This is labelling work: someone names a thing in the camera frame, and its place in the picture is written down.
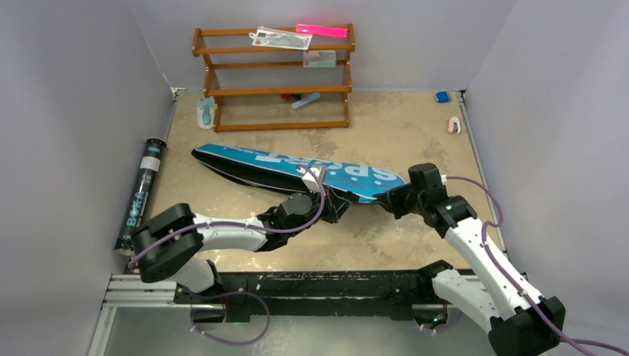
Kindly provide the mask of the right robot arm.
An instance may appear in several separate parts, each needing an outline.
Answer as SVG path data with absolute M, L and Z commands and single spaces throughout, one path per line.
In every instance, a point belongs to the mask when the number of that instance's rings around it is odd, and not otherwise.
M 421 216 L 468 263 L 478 283 L 470 284 L 452 269 L 418 279 L 416 291 L 427 302 L 439 297 L 457 306 L 487 335 L 496 355 L 541 355 L 562 338 L 566 309 L 557 297 L 545 297 L 494 243 L 470 203 L 448 193 L 451 178 L 431 163 L 408 170 L 410 181 L 376 195 L 399 219 Z

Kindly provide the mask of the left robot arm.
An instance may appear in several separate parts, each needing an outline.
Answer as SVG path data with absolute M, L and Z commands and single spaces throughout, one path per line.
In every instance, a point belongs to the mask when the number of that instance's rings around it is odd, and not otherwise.
M 211 261 L 197 258 L 196 253 L 273 251 L 320 220 L 336 223 L 351 205 L 331 188 L 323 194 L 292 194 L 278 206 L 244 220 L 206 217 L 179 203 L 135 230 L 131 237 L 135 255 L 128 266 L 139 270 L 144 283 L 174 281 L 202 303 L 213 303 L 221 293 L 220 276 Z

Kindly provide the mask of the blue racket bag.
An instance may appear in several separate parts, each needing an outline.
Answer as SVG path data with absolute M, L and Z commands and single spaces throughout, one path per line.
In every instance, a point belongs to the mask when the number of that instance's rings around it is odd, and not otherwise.
M 302 181 L 306 172 L 300 166 L 325 168 L 323 185 L 351 202 L 371 203 L 387 190 L 406 182 L 383 168 L 357 163 L 336 162 L 276 154 L 253 148 L 206 143 L 191 151 L 196 161 L 214 173 L 241 185 L 282 194 L 307 192 Z

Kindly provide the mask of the black shuttlecock tube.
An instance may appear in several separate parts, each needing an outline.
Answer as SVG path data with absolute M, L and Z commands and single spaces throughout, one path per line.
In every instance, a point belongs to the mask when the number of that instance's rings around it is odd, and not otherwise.
M 145 141 L 142 158 L 128 203 L 123 211 L 122 223 L 113 251 L 122 256 L 134 254 L 131 236 L 141 224 L 147 204 L 151 201 L 154 181 L 159 173 L 162 158 L 167 149 L 165 141 L 149 138 Z

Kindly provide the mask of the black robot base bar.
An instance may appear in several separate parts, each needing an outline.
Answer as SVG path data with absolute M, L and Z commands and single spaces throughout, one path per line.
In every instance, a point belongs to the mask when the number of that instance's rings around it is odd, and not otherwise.
M 435 294 L 430 278 L 450 267 L 438 261 L 410 270 L 225 272 L 209 291 L 191 293 L 178 285 L 174 302 L 217 304 L 229 323 L 265 313 L 443 323 L 450 304 Z

